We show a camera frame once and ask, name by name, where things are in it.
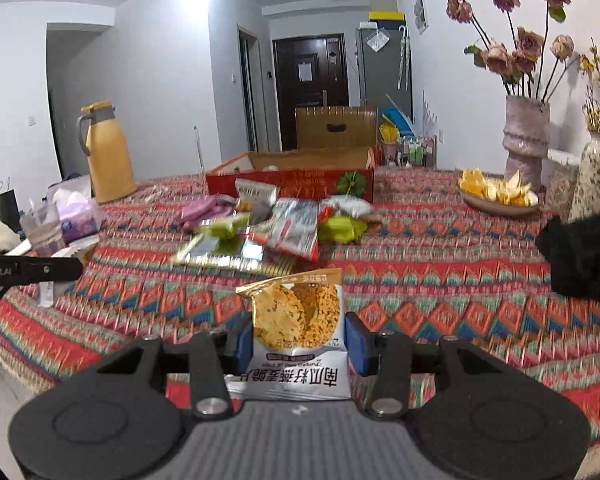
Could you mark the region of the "pumpkin cracker snack bag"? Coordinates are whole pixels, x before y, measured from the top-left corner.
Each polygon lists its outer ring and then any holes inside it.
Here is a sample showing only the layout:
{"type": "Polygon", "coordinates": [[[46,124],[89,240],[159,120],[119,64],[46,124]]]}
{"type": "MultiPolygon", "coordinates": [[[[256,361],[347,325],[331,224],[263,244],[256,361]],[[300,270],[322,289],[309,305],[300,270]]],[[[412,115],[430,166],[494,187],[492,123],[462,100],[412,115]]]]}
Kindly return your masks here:
{"type": "Polygon", "coordinates": [[[249,299],[252,358],[226,375],[242,400],[346,400],[350,396],[341,271],[318,269],[236,289],[249,299]]]}

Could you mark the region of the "black paper shopping bag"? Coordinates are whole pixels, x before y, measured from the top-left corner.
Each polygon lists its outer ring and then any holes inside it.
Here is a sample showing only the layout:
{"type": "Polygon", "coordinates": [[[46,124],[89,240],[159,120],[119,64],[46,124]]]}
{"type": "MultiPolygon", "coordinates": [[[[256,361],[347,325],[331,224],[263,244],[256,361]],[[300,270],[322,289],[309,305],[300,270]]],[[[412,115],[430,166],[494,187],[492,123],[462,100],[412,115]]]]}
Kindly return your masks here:
{"type": "Polygon", "coordinates": [[[10,177],[0,181],[0,220],[15,233],[20,232],[20,213],[10,177]]]}

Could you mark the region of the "clear plastic cup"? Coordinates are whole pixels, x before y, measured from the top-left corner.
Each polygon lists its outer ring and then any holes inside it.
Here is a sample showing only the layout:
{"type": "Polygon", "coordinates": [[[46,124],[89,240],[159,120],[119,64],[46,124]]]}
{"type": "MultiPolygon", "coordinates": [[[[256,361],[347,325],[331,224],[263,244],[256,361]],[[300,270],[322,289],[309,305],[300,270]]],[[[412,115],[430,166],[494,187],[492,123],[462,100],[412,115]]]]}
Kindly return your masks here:
{"type": "Polygon", "coordinates": [[[35,255],[50,257],[66,247],[55,204],[42,202],[20,217],[20,226],[35,255]]]}

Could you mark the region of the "pink tissue pack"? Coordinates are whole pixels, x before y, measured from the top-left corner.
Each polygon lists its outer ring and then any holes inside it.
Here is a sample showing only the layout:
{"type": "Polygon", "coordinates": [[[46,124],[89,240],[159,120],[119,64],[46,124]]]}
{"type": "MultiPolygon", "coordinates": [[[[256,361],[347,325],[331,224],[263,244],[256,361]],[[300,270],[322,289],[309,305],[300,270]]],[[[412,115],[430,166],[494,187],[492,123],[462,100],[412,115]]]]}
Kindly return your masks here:
{"type": "Polygon", "coordinates": [[[46,198],[57,208],[62,237],[67,244],[99,232],[102,208],[93,196],[90,176],[58,182],[47,189],[46,198]]]}

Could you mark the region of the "colourful patterned tablecloth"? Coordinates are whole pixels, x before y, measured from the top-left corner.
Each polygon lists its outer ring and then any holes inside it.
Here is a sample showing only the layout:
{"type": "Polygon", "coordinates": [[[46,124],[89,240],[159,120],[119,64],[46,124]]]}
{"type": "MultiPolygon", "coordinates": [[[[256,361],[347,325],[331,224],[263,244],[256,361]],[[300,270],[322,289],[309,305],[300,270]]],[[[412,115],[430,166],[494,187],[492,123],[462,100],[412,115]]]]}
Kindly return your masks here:
{"type": "MultiPolygon", "coordinates": [[[[550,289],[535,237],[550,216],[498,219],[467,207],[451,171],[379,169],[379,226],[358,244],[325,245],[347,307],[371,330],[419,341],[475,341],[573,401],[588,416],[583,474],[600,472],[600,305],[550,289]]],[[[105,208],[102,234],[76,284],[42,308],[32,287],[0,301],[0,363],[44,391],[128,340],[186,341],[247,311],[241,275],[176,266],[186,241],[172,220],[206,189],[201,176],[148,180],[105,208]]]]}

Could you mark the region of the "silver green snack packet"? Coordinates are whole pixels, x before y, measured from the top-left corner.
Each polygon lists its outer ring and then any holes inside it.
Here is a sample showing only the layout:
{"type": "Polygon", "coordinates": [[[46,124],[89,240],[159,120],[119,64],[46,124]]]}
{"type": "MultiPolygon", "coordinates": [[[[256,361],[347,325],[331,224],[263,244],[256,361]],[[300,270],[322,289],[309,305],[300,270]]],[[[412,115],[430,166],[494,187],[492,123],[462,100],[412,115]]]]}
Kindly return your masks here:
{"type": "Polygon", "coordinates": [[[264,249],[240,236],[221,240],[210,234],[197,234],[170,261],[195,268],[265,274],[264,249]]]}

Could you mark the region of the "pink snack packet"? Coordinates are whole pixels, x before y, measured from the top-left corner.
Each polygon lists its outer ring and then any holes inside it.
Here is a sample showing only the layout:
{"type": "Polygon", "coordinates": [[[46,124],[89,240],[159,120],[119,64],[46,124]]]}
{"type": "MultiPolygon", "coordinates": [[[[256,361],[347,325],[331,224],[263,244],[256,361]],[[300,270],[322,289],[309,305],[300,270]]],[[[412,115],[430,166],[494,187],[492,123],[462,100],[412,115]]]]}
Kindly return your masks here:
{"type": "Polygon", "coordinates": [[[174,216],[172,226],[185,231],[195,231],[206,221],[234,214],[236,204],[237,200],[227,195],[197,196],[174,216]]]}

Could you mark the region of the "red white snack packet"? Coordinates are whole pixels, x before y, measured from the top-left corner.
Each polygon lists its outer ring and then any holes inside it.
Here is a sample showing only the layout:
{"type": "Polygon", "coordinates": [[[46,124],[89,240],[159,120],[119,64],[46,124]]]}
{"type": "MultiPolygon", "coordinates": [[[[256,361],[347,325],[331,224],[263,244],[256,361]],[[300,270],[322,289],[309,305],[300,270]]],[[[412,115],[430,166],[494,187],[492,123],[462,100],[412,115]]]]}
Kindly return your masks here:
{"type": "Polygon", "coordinates": [[[315,200],[279,198],[271,217],[248,226],[246,237],[276,252],[315,262],[318,259],[317,223],[315,200]]]}

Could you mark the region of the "yellow thermos jug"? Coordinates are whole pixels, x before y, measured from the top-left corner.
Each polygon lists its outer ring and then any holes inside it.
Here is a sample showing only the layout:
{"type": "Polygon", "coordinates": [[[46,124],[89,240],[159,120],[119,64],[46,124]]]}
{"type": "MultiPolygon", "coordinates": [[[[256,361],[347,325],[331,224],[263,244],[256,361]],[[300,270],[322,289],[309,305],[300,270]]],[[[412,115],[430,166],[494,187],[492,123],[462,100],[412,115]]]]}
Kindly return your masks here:
{"type": "Polygon", "coordinates": [[[81,108],[76,135],[87,159],[95,200],[106,204],[136,192],[128,142],[114,103],[98,101],[81,108]]]}

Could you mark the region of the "red cardboard snack box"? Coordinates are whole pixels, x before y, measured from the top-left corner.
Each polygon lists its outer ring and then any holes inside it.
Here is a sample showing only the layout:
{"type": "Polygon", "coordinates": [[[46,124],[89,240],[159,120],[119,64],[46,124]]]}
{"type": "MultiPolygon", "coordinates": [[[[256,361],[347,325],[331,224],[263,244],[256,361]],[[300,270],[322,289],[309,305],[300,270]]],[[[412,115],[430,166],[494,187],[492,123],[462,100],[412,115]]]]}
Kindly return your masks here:
{"type": "Polygon", "coordinates": [[[211,194],[237,195],[238,179],[272,184],[282,197],[322,200],[332,195],[374,199],[372,148],[304,148],[288,152],[247,152],[206,172],[211,194]]]}

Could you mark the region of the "plate of orange peels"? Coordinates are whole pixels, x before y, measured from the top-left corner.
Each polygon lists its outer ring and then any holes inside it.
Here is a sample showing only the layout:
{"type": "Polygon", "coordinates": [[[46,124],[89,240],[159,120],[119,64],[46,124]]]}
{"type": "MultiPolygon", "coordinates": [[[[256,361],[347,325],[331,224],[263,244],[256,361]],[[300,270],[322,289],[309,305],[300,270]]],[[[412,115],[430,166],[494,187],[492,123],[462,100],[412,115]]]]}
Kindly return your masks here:
{"type": "Polygon", "coordinates": [[[537,212],[539,197],[530,183],[522,182],[520,171],[508,179],[486,177],[478,168],[465,169],[457,181],[464,202],[486,214],[519,218],[537,212]]]}

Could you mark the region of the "white mop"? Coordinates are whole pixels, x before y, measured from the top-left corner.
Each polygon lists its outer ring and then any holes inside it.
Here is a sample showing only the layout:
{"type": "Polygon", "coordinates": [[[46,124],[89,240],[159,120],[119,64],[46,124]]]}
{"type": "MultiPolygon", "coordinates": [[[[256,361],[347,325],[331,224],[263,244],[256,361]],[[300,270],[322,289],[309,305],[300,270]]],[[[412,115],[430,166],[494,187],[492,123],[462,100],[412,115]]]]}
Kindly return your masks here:
{"type": "Polygon", "coordinates": [[[204,168],[204,154],[202,154],[200,132],[199,132],[199,129],[198,129],[198,127],[196,125],[194,125],[194,137],[195,137],[195,142],[196,142],[196,150],[197,150],[197,155],[198,155],[198,162],[199,162],[199,166],[200,166],[200,172],[202,174],[204,174],[204,172],[206,171],[206,168],[204,168]]]}

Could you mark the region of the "speckled white vase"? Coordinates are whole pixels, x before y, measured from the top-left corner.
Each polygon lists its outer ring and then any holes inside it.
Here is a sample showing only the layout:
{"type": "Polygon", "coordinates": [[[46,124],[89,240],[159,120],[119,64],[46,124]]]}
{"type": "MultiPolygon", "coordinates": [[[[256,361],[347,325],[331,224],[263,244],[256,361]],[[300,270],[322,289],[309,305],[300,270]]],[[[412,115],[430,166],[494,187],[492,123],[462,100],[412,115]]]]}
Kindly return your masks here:
{"type": "Polygon", "coordinates": [[[590,133],[574,188],[569,222],[600,214],[600,133],[590,133]]]}

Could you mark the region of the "pink ribbed flower vase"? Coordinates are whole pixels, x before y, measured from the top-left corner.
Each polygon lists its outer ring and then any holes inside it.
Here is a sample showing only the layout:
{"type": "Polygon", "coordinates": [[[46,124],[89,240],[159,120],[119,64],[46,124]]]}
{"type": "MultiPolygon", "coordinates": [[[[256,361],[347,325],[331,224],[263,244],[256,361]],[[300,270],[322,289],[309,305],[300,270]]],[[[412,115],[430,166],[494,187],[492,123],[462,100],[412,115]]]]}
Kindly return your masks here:
{"type": "Polygon", "coordinates": [[[524,96],[506,96],[503,148],[507,152],[505,177],[518,172],[521,184],[542,188],[542,163],[550,143],[550,106],[524,96]]]}

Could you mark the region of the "grey refrigerator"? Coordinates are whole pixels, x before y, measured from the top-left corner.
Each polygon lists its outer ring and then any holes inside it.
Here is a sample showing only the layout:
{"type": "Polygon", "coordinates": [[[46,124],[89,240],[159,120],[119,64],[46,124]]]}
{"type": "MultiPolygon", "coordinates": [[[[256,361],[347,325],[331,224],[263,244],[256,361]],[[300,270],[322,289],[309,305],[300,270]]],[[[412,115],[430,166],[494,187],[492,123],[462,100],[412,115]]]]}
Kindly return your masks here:
{"type": "Polygon", "coordinates": [[[356,31],[356,54],[358,55],[358,86],[363,106],[384,108],[396,103],[400,110],[412,116],[413,95],[411,62],[400,65],[402,32],[400,29],[379,29],[389,41],[375,51],[368,40],[376,34],[375,29],[356,31]]]}

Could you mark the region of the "dark entrance door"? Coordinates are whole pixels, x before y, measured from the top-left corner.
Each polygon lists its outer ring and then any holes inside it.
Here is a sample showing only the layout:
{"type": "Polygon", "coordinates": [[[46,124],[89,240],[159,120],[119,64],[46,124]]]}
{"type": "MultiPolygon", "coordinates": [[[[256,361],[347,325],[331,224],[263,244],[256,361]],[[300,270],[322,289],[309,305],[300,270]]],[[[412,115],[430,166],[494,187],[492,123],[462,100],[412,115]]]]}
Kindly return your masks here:
{"type": "Polygon", "coordinates": [[[343,34],[273,41],[282,150],[298,148],[294,112],[299,107],[349,104],[343,34]]]}

